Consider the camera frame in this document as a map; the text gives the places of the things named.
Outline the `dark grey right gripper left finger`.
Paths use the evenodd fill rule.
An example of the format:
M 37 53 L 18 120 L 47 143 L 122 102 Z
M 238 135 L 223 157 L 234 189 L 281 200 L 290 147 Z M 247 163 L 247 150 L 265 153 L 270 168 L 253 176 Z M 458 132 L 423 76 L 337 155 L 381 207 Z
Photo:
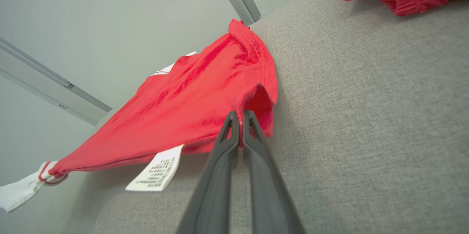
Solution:
M 177 234 L 229 232 L 231 174 L 236 166 L 239 138 L 239 120 L 236 112 L 231 111 L 215 140 Z

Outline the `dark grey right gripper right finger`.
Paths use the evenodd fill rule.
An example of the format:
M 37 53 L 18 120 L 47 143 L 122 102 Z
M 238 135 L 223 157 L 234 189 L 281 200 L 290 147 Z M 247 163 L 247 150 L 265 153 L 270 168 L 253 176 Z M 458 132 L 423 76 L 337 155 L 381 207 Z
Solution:
M 250 171 L 254 234 L 305 234 L 256 114 L 243 115 L 244 160 Z

